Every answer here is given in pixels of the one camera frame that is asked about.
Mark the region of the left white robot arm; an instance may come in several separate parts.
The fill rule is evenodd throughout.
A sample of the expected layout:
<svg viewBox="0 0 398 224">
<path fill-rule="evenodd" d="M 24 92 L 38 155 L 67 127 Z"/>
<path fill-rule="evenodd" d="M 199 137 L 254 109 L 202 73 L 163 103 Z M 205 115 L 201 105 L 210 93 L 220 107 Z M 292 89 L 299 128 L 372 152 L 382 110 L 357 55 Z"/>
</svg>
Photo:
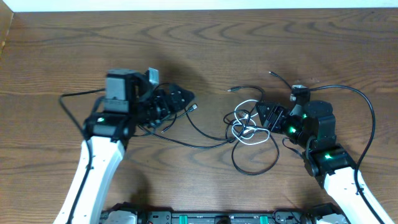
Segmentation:
<svg viewBox="0 0 398 224">
<path fill-rule="evenodd" d="M 145 73 L 109 70 L 103 91 L 78 126 L 83 136 L 80 160 L 56 223 L 98 223 L 113 175 L 137 126 L 157 128 L 195 97 L 174 83 L 161 88 L 154 68 Z"/>
</svg>

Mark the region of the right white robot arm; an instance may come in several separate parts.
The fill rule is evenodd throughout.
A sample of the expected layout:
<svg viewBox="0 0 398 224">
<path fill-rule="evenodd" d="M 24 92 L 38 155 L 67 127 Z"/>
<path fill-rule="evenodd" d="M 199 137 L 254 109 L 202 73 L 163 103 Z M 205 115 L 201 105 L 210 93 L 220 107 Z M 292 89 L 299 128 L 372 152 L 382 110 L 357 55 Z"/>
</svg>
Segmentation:
<svg viewBox="0 0 398 224">
<path fill-rule="evenodd" d="M 325 101 L 309 101 L 290 110 L 260 101 L 256 111 L 264 128 L 284 134 L 303 148 L 308 174 L 333 198 L 350 223 L 392 223 L 356 171 L 356 163 L 336 141 L 333 107 Z"/>
</svg>

